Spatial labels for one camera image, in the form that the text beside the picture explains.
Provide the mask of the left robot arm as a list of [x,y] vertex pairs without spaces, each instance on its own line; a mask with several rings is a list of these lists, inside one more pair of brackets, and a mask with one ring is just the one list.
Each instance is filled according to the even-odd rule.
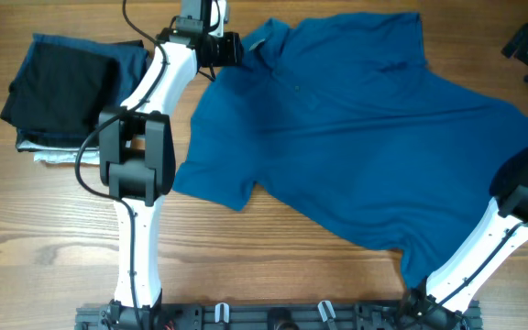
[[158,271],[160,209],[176,160],[170,116],[182,92],[205,69],[235,66],[243,48],[227,32],[225,1],[184,1],[152,41],[155,54],[136,90],[99,116],[99,170],[119,222],[119,274],[113,300],[81,309],[78,329],[166,329]]

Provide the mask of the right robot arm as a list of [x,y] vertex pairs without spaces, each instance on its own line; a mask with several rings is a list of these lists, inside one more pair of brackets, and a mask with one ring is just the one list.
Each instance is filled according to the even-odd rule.
[[489,193],[487,210],[451,259],[405,293],[389,319],[393,328],[482,328],[475,293],[528,241],[528,147],[500,167]]

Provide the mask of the blue polo shirt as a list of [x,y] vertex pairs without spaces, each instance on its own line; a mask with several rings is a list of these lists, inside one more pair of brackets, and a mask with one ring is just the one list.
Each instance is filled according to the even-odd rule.
[[451,258],[528,147],[515,106],[429,71],[417,13],[270,19],[242,44],[192,115],[174,190],[241,210],[260,185],[343,239],[398,249],[410,287]]

